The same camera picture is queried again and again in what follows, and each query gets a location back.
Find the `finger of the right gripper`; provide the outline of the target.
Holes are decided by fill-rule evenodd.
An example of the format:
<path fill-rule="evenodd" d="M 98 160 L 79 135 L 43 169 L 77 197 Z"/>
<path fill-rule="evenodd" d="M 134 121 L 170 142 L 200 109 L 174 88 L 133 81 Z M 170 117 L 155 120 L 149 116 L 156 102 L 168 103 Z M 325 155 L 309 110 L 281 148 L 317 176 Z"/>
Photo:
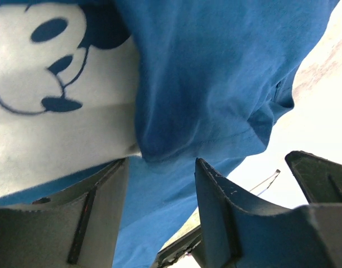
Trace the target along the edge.
<path fill-rule="evenodd" d="M 342 203 L 342 165 L 304 151 L 285 156 L 308 203 Z"/>

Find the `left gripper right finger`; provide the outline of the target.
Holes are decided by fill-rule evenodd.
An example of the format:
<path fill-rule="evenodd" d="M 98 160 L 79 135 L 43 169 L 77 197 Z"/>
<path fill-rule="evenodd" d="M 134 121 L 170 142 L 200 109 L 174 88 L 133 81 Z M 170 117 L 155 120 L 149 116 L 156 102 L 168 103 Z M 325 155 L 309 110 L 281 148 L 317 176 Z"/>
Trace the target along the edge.
<path fill-rule="evenodd" d="M 316 206 L 287 209 L 195 163 L 206 260 L 210 267 L 334 267 Z"/>

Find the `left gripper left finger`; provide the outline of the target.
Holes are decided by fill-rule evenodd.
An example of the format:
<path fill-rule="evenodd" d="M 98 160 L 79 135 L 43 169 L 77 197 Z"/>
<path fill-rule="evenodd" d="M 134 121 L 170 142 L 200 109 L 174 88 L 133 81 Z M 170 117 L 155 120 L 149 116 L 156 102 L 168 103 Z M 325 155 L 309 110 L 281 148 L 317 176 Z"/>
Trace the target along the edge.
<path fill-rule="evenodd" d="M 36 200 L 0 199 L 0 267 L 111 267 L 129 160 Z"/>

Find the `blue t shirt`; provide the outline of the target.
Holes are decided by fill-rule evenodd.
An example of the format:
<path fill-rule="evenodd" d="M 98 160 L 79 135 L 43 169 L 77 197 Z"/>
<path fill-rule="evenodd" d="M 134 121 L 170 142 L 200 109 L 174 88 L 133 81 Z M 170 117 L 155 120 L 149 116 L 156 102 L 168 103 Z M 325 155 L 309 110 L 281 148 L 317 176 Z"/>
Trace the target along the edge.
<path fill-rule="evenodd" d="M 195 160 L 230 174 L 266 150 L 337 5 L 0 1 L 3 197 L 128 159 L 111 267 L 150 267 L 196 208 Z"/>

